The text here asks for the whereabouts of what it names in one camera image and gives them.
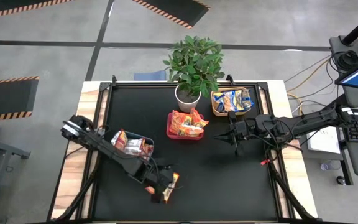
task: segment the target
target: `white flower pot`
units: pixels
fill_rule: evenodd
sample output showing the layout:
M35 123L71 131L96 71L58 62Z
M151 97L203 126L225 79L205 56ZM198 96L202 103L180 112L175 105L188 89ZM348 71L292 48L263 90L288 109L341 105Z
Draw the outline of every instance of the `white flower pot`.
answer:
M201 97L201 92L200 92L200 94L198 95L198 98L197 98L196 101L194 101L194 102L192 102L192 103L184 103L184 102L180 101L179 98L178 98L178 95L177 95L178 87L179 87L179 86L177 86L177 87L175 88L175 97L177 98L179 108L180 108L180 110L182 110L183 112L190 113L190 111L191 111L192 108L196 108L197 103L198 103L198 100L200 100L200 97Z

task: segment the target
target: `red tag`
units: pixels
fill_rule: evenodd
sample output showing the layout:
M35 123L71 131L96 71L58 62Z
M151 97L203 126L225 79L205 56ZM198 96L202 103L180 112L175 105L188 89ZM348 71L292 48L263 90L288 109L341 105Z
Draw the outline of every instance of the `red tag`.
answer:
M270 162L270 159L265 159L264 161L260 162L260 165L265 165L268 162Z

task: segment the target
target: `red plastic tray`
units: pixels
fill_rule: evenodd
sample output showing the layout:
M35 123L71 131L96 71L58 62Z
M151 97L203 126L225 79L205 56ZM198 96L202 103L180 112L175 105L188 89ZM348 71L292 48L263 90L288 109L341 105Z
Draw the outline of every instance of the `red plastic tray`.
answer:
M172 112L168 114L168 122L167 122L167 136L171 139L184 139L184 140L200 140L204 133L199 134L197 137L189 137L189 136L179 136L176 134L173 134L169 131L169 128L171 126L171 120L172 120Z

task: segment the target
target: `orange and black striped barrier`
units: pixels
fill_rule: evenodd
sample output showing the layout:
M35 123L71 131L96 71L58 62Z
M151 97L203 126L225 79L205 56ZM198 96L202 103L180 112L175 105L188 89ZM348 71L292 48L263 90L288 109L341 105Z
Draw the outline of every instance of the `orange and black striped barrier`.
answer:
M50 1L33 1L35 3L28 4L26 6L20 5L20 1L9 1L9 5L2 3L0 1L0 16L6 16L9 14L24 12L33 9L40 9L42 7L52 6L64 2L69 2L72 0L50 0Z
M193 26L210 9L209 6L194 0L133 0L147 9L161 15L187 29Z
M32 115L39 79L31 76L0 80L0 120Z

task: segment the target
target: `gray floor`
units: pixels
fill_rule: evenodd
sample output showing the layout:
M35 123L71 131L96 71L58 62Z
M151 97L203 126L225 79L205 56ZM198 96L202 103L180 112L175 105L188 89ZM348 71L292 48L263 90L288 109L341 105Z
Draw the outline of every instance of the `gray floor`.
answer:
M0 40L94 42L108 0L75 0L0 17ZM211 10L187 30L130 0L116 0L105 42L172 43L185 35L211 37L221 44L328 46L331 36L347 34L358 24L353 0L204 0ZM0 220L41 222L47 217L67 141L62 121L76 110L93 47L0 45L0 78L39 75L34 113L26 119L0 122L0 140L32 151L28 161L14 159L0 189ZM164 69L166 49L102 48L93 80L133 80L136 72ZM329 52L224 50L223 70L238 80L287 79ZM311 71L286 83L296 86ZM329 83L324 69L301 88L300 96ZM333 86L309 100L329 103ZM319 106L305 106L305 112ZM339 170L323 172L321 161L305 160L319 217L358 223L358 177L355 185L335 183Z

